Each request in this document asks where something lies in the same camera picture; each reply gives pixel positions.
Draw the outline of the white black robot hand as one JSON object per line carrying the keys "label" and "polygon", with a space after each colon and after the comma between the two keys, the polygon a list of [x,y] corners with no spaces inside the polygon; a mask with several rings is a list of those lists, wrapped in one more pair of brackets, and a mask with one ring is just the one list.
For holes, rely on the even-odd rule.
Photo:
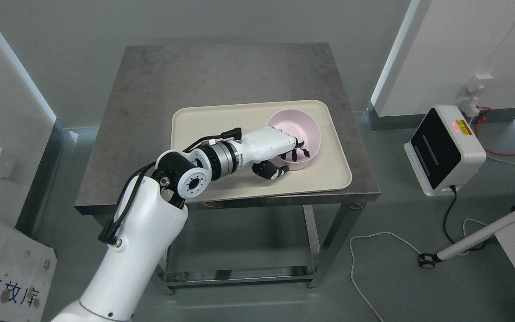
{"label": "white black robot hand", "polygon": [[236,151],[238,168],[252,163],[252,171],[269,181],[274,181],[289,171],[288,166],[274,165],[270,161],[274,157],[286,159],[290,154],[292,161],[297,161],[297,149],[301,149],[305,157],[311,156],[304,140],[269,126],[242,135],[240,140],[232,142],[232,146]]}

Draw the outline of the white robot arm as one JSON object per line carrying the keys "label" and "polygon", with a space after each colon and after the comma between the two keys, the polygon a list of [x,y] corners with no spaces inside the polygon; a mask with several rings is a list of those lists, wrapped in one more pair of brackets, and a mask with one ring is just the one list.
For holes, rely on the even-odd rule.
{"label": "white robot arm", "polygon": [[99,234],[106,255],[82,296],[55,322],[131,322],[141,297],[168,247],[188,218],[186,200],[199,196],[220,161],[208,140],[216,140],[227,159],[241,128],[206,136],[136,171],[126,182],[117,209]]}

